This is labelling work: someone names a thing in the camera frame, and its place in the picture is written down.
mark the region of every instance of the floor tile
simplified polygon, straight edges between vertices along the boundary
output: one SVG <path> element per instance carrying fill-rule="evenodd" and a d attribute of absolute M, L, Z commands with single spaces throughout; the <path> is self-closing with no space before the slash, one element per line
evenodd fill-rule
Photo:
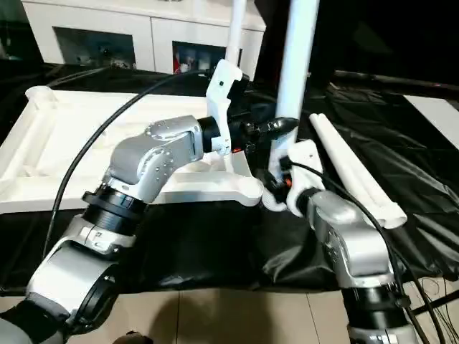
<path fill-rule="evenodd" d="M 422 278 L 420 279 L 420 282 L 422 286 L 424 287 L 424 290 L 427 293 L 427 296 L 429 296 L 432 300 L 436 300 L 437 298 L 445 295 L 445 284 L 443 282 L 443 278 L 435 278 L 435 279 Z M 458 287 L 457 283 L 446 281 L 446 292 L 448 294 L 456 290 L 457 287 Z M 411 306 L 413 309 L 415 309 L 416 307 L 419 307 L 420 305 L 424 305 L 424 302 L 422 301 L 422 298 L 419 292 L 417 291 L 417 288 L 415 287 L 414 282 L 405 283 L 404 289 L 407 295 L 410 296 L 411 303 L 412 303 Z M 440 312 L 440 314 L 445 318 L 445 320 L 449 321 L 446 309 L 447 309 L 446 306 L 438 307 L 436 309 L 437 317 L 442 326 L 443 335 L 445 336 L 446 342 L 454 343 L 455 341 L 452 335 L 451 334 L 448 335 L 450 331 L 448 330 L 447 325 L 442 321 L 440 315 L 438 314 L 438 312 Z M 452 301 L 448 304 L 448 313 L 450 315 L 453 326 L 456 328 L 457 331 L 459 331 L 459 327 L 458 327 L 459 326 L 459 301 L 457 300 Z M 438 340 L 437 332 L 433 325 L 432 319 L 430 318 L 430 315 L 427 312 L 425 312 L 425 313 L 418 315 L 416 318 L 421 324 L 422 329 L 424 330 L 431 344 L 439 343 L 440 341 Z"/>
<path fill-rule="evenodd" d="M 179 306 L 178 292 L 121 295 L 102 327 L 71 337 L 69 344 L 112 344 L 134 330 L 159 344 L 174 344 Z"/>
<path fill-rule="evenodd" d="M 23 299 L 24 297 L 22 296 L 0 297 L 0 313 L 14 307 L 18 303 L 20 303 Z"/>
<path fill-rule="evenodd" d="M 320 344 L 349 344 L 341 292 L 308 294 L 308 299 Z"/>
<path fill-rule="evenodd" d="M 318 344 L 304 294 L 181 292 L 178 344 Z"/>

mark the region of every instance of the black tablecloth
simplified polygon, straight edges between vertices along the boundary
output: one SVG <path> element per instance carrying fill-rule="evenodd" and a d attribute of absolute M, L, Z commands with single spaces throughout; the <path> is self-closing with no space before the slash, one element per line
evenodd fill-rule
<path fill-rule="evenodd" d="M 50 64 L 0 62 L 0 138 L 23 110 L 24 92 L 54 81 L 55 89 L 139 92 L 157 80 L 150 72 L 106 69 L 63 82 L 84 70 Z M 207 82 L 190 77 L 158 92 L 203 96 Z M 402 96 L 329 89 L 308 93 L 305 109 L 325 113 L 408 222 L 389 235 L 419 276 L 459 273 L 459 151 Z M 257 107 L 252 96 L 244 106 Z M 258 105 L 258 110 L 265 109 Z M 304 116 L 298 137 L 316 138 Z M 336 178 L 320 141 L 326 172 Z M 260 155 L 250 156 L 255 172 Z M 61 211 L 53 243 L 81 211 Z M 0 288 L 21 294 L 40 262 L 49 212 L 0 215 Z M 336 289 L 333 272 L 304 219 L 245 208 L 233 201 L 151 206 L 128 258 L 125 292 L 200 287 L 319 291 Z"/>

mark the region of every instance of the wire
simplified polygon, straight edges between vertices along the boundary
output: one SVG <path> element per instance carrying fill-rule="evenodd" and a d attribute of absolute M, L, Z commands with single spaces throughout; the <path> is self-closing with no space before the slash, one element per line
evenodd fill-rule
<path fill-rule="evenodd" d="M 343 195 L 345 195 L 352 203 L 354 203 L 361 211 L 366 215 L 366 217 L 370 220 L 370 222 L 373 224 L 373 226 L 376 228 L 376 230 L 379 232 L 381 235 L 382 239 L 384 240 L 384 243 L 387 246 L 387 251 L 389 253 L 389 260 L 392 265 L 392 269 L 394 270 L 394 277 L 395 277 L 395 282 L 399 288 L 399 292 L 405 295 L 404 290 L 403 290 L 403 284 L 402 284 L 402 273 L 400 272 L 400 268 L 397 263 L 397 258 L 400 259 L 400 261 L 403 263 L 405 266 L 406 270 L 411 274 L 411 277 L 413 279 L 414 284 L 416 285 L 416 288 L 418 289 L 421 298 L 424 300 L 424 303 L 427 307 L 427 311 L 430 314 L 430 317 L 432 318 L 433 324 L 435 326 L 435 329 L 437 331 L 438 335 L 438 340 L 440 341 L 440 344 L 445 344 L 445 336 L 443 335 L 442 328 L 440 326 L 440 323 L 438 322 L 437 316 L 432 308 L 432 305 L 430 304 L 428 300 L 428 296 L 425 293 L 425 291 L 422 288 L 422 285 L 420 284 L 419 280 L 416 278 L 415 273 L 412 271 L 410 268 L 410 263 L 393 247 L 393 245 L 390 242 L 389 237 L 387 236 L 386 232 L 383 230 L 379 222 L 373 217 L 372 213 L 369 212 L 369 210 L 354 196 L 352 196 L 345 188 L 343 188 L 341 185 L 339 185 L 337 182 L 326 176 L 325 174 L 315 170 L 314 168 L 311 168 L 309 166 L 303 165 L 302 163 L 295 163 L 291 162 L 292 165 L 301 167 L 306 169 L 307 171 L 321 177 L 322 179 L 328 181 L 331 185 L 333 185 L 336 189 L 338 189 Z M 425 335 L 424 331 L 422 330 L 419 322 L 417 321 L 416 317 L 412 313 L 412 310 L 410 306 L 405 307 L 405 310 L 407 311 L 408 317 L 410 318 L 411 322 L 413 323 L 413 326 L 415 327 L 419 337 L 421 338 L 422 342 L 424 344 L 428 344 L 429 340 L 427 339 L 427 336 Z"/>
<path fill-rule="evenodd" d="M 61 77 L 59 79 L 53 80 L 50 83 L 47 84 L 48 87 L 54 87 L 58 86 L 61 84 L 65 84 L 66 82 L 71 82 L 74 80 L 81 79 L 82 77 L 88 77 L 90 75 L 102 72 L 103 70 L 108 69 L 108 67 L 101 67 L 101 68 L 95 68 L 93 70 L 84 70 L 82 72 L 77 72 L 71 75 L 67 75 L 65 77 Z"/>
<path fill-rule="evenodd" d="M 52 206 L 52 213 L 51 213 L 51 219 L 49 220 L 49 227 L 48 231 L 46 234 L 46 239 L 44 240 L 44 246 L 43 246 L 43 252 L 42 252 L 42 258 L 44 259 L 46 257 L 47 253 L 47 248 L 49 244 L 49 240 L 51 239 L 51 233 L 52 230 L 54 229 L 55 221 L 56 221 L 56 215 L 57 211 L 59 210 L 60 203 L 62 201 L 62 197 L 64 196 L 64 191 L 65 188 L 67 187 L 67 184 L 70 180 L 70 177 L 72 176 L 73 172 L 75 171 L 78 163 L 81 161 L 83 156 L 87 153 L 87 151 L 91 148 L 93 143 L 99 138 L 99 136 L 107 129 L 107 127 L 114 121 L 116 118 L 118 118 L 122 113 L 124 113 L 128 108 L 130 108 L 132 105 L 134 105 L 136 102 L 138 102 L 140 99 L 145 97 L 148 93 L 153 92 L 154 90 L 160 88 L 161 86 L 172 82 L 176 81 L 178 79 L 181 79 L 183 77 L 188 77 L 190 75 L 198 75 L 198 74 L 204 74 L 206 73 L 205 71 L 202 70 L 193 70 L 190 72 L 185 72 L 182 74 L 175 74 L 175 75 L 170 75 L 168 77 L 165 77 L 164 79 L 158 81 L 156 84 L 148 87 L 146 90 L 144 90 L 142 93 L 137 94 L 135 97 L 131 98 L 126 104 L 121 106 L 119 109 L 117 109 L 102 125 L 93 133 L 93 135 L 87 140 L 85 145 L 81 148 L 80 152 L 75 156 L 75 159 L 73 162 L 70 164 L 70 167 L 68 168 L 67 172 L 64 175 L 64 178 L 62 179 L 62 182 L 59 186 L 59 190 L 57 191 L 55 202 Z"/>
<path fill-rule="evenodd" d="M 446 288 L 446 279 L 444 277 L 443 277 L 443 284 L 445 285 L 445 295 L 446 295 L 447 288 Z M 445 309 L 446 309 L 446 316 L 448 317 L 448 320 L 450 321 L 451 330 L 453 331 L 454 336 L 459 340 L 459 334 L 454 327 L 453 321 L 451 320 L 450 311 L 448 310 L 448 303 L 445 304 Z"/>
<path fill-rule="evenodd" d="M 435 284 L 437 286 L 437 292 L 435 293 L 435 295 L 438 295 L 440 293 L 440 285 L 437 281 L 435 281 L 433 278 L 422 278 L 422 282 L 421 282 L 421 285 L 422 285 L 422 288 L 425 290 L 424 288 L 424 281 L 425 280 L 429 280 L 431 281 L 433 284 Z M 422 302 L 421 298 L 419 297 L 419 295 L 416 295 L 417 296 L 417 299 Z M 432 302 L 432 298 L 429 296 L 429 294 L 427 294 L 427 297 L 429 298 L 429 301 Z M 457 344 L 457 339 L 459 339 L 459 337 L 457 336 L 457 334 L 455 333 L 455 329 L 454 329 L 454 326 L 453 324 L 446 320 L 445 318 L 445 315 L 441 312 L 441 310 L 439 308 L 435 308 L 435 312 L 437 313 L 437 316 L 442 320 L 442 322 L 445 324 L 446 326 L 446 334 L 448 335 L 449 339 L 450 339 L 450 342 L 451 343 L 456 343 Z"/>

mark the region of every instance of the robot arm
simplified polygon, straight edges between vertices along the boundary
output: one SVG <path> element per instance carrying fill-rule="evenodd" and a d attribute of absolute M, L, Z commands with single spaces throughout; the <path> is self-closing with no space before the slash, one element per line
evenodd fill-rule
<path fill-rule="evenodd" d="M 244 92 L 246 81 L 238 68 L 222 60 L 207 90 L 209 117 L 161 120 L 118 144 L 99 188 L 83 196 L 89 206 L 35 271 L 25 300 L 0 314 L 0 342 L 62 344 L 71 335 L 98 328 L 123 284 L 123 253 L 134 245 L 147 205 L 171 174 L 204 153 L 230 153 L 232 137 L 233 148 L 244 148 L 298 125 L 277 118 L 260 125 L 239 120 L 229 127 L 228 107 Z"/>
<path fill-rule="evenodd" d="M 284 209 L 308 219 L 336 274 L 351 343 L 417 343 L 402 309 L 406 300 L 398 295 L 389 252 L 379 232 L 365 222 L 355 205 L 325 190 L 319 177 L 291 162 L 322 171 L 314 142 L 296 143 L 288 150 L 288 159 L 281 162 L 285 177 L 291 180 L 268 184 L 271 203 L 263 201 L 273 210 L 280 208 L 272 206 L 274 199 L 284 202 Z"/>

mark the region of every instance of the white bracket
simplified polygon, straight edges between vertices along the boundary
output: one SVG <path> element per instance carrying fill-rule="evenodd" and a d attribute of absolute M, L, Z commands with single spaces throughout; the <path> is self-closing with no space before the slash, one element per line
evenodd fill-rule
<path fill-rule="evenodd" d="M 215 119 L 220 130 L 220 136 L 212 139 L 212 151 L 217 151 L 221 156 L 231 153 L 231 136 L 227 119 L 231 100 L 228 99 L 228 94 L 233 83 L 241 80 L 242 70 L 221 59 L 206 91 L 207 114 Z"/>
<path fill-rule="evenodd" d="M 305 140 L 292 145 L 287 154 L 289 159 L 294 163 L 301 163 L 303 165 L 314 168 L 322 172 L 321 158 L 318 155 L 317 146 L 312 140 Z M 294 215 L 303 217 L 302 213 L 296 206 L 296 202 L 301 193 L 309 188 L 317 188 L 325 190 L 322 184 L 321 177 L 305 170 L 298 166 L 292 166 L 290 170 L 292 176 L 292 186 L 287 195 L 285 203 L 279 204 L 274 196 L 265 189 L 262 196 L 263 205 L 271 211 L 284 211 L 290 210 Z"/>

